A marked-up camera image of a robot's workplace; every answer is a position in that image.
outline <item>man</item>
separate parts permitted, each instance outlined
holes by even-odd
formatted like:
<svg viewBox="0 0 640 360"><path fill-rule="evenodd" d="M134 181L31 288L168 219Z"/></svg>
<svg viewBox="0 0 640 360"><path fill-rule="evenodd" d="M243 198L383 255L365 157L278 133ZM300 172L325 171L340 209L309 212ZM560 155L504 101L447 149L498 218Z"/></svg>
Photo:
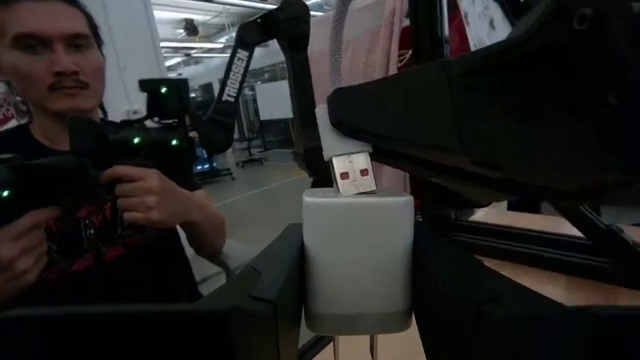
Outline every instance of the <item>man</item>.
<svg viewBox="0 0 640 360"><path fill-rule="evenodd" d="M0 78L15 85L32 115L0 133L0 154L63 154L68 115L99 121L102 45L80 0L0 0ZM74 214L37 209L0 229L0 308L197 300L176 226L197 254L213 259L225 221L193 181L191 164L185 169L191 181L183 189L156 170L116 166L101 176L118 184L115 199Z"/></svg>

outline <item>ceiling light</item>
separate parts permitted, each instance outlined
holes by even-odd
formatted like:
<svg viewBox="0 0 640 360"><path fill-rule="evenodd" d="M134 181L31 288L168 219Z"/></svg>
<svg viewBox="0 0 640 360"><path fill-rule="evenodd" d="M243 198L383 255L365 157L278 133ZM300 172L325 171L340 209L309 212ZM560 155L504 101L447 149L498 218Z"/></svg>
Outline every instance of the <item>ceiling light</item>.
<svg viewBox="0 0 640 360"><path fill-rule="evenodd" d="M192 57L229 57L231 54L191 54Z"/></svg>
<svg viewBox="0 0 640 360"><path fill-rule="evenodd" d="M273 4L264 4L254 1L246 1L246 0L209 0L207 2L204 1L188 1L188 0L152 0L151 3L154 7L162 6L164 7L172 7L172 8L181 8L181 9L189 9L197 12L211 11L219 13L221 12L220 5L226 6L235 6L245 9L255 9L255 10L272 10L277 6ZM311 16L320 16L324 15L322 12L311 11Z"/></svg>
<svg viewBox="0 0 640 360"><path fill-rule="evenodd" d="M162 54L164 57L229 57L231 54L207 54L207 53L195 53L195 54Z"/></svg>
<svg viewBox="0 0 640 360"><path fill-rule="evenodd" d="M164 62L164 66L172 66L175 65L179 62L182 62L185 58L183 57L175 57L173 59L169 59L167 61Z"/></svg>
<svg viewBox="0 0 640 360"><path fill-rule="evenodd" d="M199 21L206 21L211 18L211 15L204 14L191 14L185 12L154 10L153 15L156 20L180 20L180 19L193 19Z"/></svg>
<svg viewBox="0 0 640 360"><path fill-rule="evenodd" d="M162 41L160 42L160 47L190 47L190 48L199 48L199 49L220 49L221 47L224 47L224 44Z"/></svg>

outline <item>white power adapter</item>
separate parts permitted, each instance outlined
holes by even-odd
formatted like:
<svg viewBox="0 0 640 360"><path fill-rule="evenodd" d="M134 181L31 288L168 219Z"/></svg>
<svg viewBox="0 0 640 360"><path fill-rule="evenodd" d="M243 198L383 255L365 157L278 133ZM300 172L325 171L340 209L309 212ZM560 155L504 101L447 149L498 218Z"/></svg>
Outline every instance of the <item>white power adapter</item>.
<svg viewBox="0 0 640 360"><path fill-rule="evenodd" d="M411 326L414 202L383 190L303 196L305 321L322 335L374 335Z"/></svg>

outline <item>metal usb tip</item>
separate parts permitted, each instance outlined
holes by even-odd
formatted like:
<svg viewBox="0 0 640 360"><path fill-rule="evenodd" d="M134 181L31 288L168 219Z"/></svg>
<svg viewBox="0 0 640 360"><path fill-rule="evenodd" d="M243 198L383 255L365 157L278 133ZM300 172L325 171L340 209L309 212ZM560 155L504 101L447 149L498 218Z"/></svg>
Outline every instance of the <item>metal usb tip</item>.
<svg viewBox="0 0 640 360"><path fill-rule="evenodd" d="M377 190L368 152L334 156L331 158L331 166L340 195L356 195Z"/></svg>

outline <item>metal prong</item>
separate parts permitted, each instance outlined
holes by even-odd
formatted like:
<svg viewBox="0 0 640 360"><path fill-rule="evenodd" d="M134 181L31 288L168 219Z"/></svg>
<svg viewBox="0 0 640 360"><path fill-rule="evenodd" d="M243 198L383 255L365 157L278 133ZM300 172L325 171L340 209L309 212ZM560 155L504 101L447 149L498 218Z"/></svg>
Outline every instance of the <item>metal prong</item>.
<svg viewBox="0 0 640 360"><path fill-rule="evenodd" d="M371 360L378 360L378 335L369 336L369 354Z"/></svg>
<svg viewBox="0 0 640 360"><path fill-rule="evenodd" d="M333 360L340 360L340 338L333 337Z"/></svg>

